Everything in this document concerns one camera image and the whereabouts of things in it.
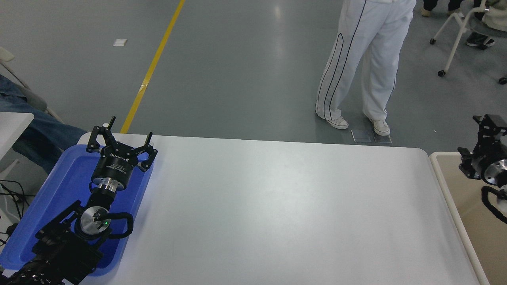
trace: person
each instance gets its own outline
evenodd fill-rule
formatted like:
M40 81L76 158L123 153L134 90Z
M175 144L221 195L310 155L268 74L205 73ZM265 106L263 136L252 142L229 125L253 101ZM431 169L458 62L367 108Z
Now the person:
M461 12L460 5L463 0L449 0L447 16L451 16L452 13ZM424 5L421 7L421 15L423 17L431 16L431 11L437 6L438 0L424 0Z
M337 129L348 122L338 109L364 54L363 113L378 135L389 135L387 101L394 90L400 49L416 0L344 0L338 35L318 87L315 112Z
M474 0L474 7L479 7L480 5L481 0ZM507 31L507 0L486 1L486 6L489 7L488 13L475 13L475 17L483 21L490 28ZM491 47L494 44L494 39L488 39L487 35L475 31L466 39L466 45L471 47L481 47L482 45Z
M0 112L32 113L33 121L13 144L15 152L27 157L49 174L62 150L75 145L84 130L60 123L30 106L12 81L0 75Z

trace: shoe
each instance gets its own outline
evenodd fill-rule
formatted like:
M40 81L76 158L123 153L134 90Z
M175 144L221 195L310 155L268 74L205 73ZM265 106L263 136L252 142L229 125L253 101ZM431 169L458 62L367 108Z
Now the shoe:
M447 16L451 16L452 14L459 13L459 12L461 12L460 8L458 8L456 10L449 10L449 11L447 11Z
M472 34L466 39L466 45L470 47L478 47L481 45L485 45L486 47L491 47L495 44L494 39L489 39L487 43L484 41L488 38L487 35L483 35L477 32L472 32Z
M326 122L330 124L333 128L337 128L340 130L348 128L348 123L347 121L345 121L345 119L343 119L343 117L339 117L334 120L326 120Z
M372 120L370 119L370 122L373 124L373 130L377 135L389 135L391 133L391 129L389 129L389 126L385 122L385 120Z
M429 17L430 15L431 15L431 11L428 11L424 7L421 7L421 16Z

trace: person's leg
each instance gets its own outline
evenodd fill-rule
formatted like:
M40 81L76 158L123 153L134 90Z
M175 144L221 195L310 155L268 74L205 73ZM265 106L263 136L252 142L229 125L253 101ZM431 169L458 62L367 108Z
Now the person's leg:
M315 112L325 120L341 117L338 106L347 96L359 61L384 21L385 4L366 0L345 0L338 36L320 80Z
M474 0L474 8L477 8L480 5L481 5L481 0ZM482 18L484 17L484 13L475 13L475 17L482 21ZM494 44L495 44L494 39L488 39L487 35L483 35L483 34L480 34L478 32L474 32L474 31L466 39L466 45L471 46L471 47L479 47L481 45L491 47Z
M474 0L474 8L477 8L481 5L481 0ZM482 21L482 17L484 17L484 13L475 13L475 17Z
M32 113L34 115L33 121L12 147L14 151L42 167L47 173L51 171L60 157L60 149L66 150L75 145L81 135L85 133L79 128L58 122L16 96L0 94L0 112Z
M398 0L372 40L363 61L363 112L371 120L385 120L385 107L396 82L400 50L413 17L415 0Z
M28 105L20 97L0 95L0 112L32 113L33 121L28 126L46 137L48 141L63 150L75 145L85 133L84 130L65 125L48 114Z
M62 151L33 129L26 129L12 145L12 149L42 167L49 174Z
M426 11L431 11L437 6L438 0L424 0L423 8Z
M461 6L461 2L463 2L463 0L450 0L448 5L449 11L458 10Z

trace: gray floor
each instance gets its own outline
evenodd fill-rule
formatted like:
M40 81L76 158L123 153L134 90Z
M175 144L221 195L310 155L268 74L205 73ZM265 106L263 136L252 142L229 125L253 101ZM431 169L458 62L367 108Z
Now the gray floor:
M65 122L89 130L116 115L119 131L178 1L0 3L0 45L16 55L10 66L18 75ZM507 86L497 83L507 73L505 39L486 51L460 45L450 72L437 77L458 30L453 23L428 44L446 19L446 4L423 18L418 1L387 106L389 146L428 154L472 148L472 115L507 119ZM314 113L340 6L187 0L129 132L354 144L350 130ZM113 47L117 38L127 45ZM342 108L351 128L364 129L370 126L358 83Z

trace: blue tray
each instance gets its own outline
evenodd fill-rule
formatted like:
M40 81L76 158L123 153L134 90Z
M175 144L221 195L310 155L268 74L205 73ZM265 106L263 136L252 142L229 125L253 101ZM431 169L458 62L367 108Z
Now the blue tray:
M81 206L86 204L90 197L88 184L99 157L99 153L87 153L86 145L73 146L62 154L0 254L1 265L19 270L35 256L31 252L37 242L35 234L44 225L76 200L81 201ZM139 160L147 158L147 154L142 154ZM127 188L117 193L111 212L129 212L135 219L152 169L142 172L134 168ZM122 233L126 227L125 220L111 223L113 233ZM100 276L111 271L121 259L127 239L108 239L99 248L104 257L90 275Z

